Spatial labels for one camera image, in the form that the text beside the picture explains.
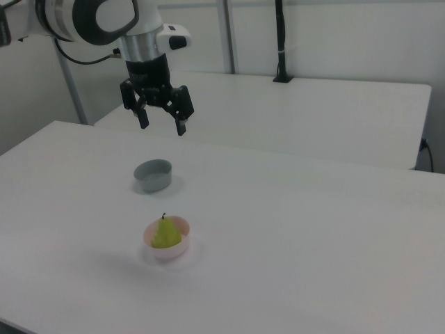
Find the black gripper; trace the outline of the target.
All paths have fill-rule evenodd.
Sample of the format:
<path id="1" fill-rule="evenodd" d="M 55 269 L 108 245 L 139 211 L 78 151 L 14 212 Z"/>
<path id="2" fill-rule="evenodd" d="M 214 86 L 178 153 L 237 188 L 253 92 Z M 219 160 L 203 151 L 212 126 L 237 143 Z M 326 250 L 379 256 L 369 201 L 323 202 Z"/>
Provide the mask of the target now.
<path id="1" fill-rule="evenodd" d="M 126 61 L 129 80 L 120 84 L 122 103 L 137 117 L 140 128 L 149 126 L 145 105 L 163 107 L 174 119 L 177 134 L 186 133 L 186 122 L 194 113 L 190 93 L 186 86 L 173 88 L 167 56 L 144 62 Z"/>

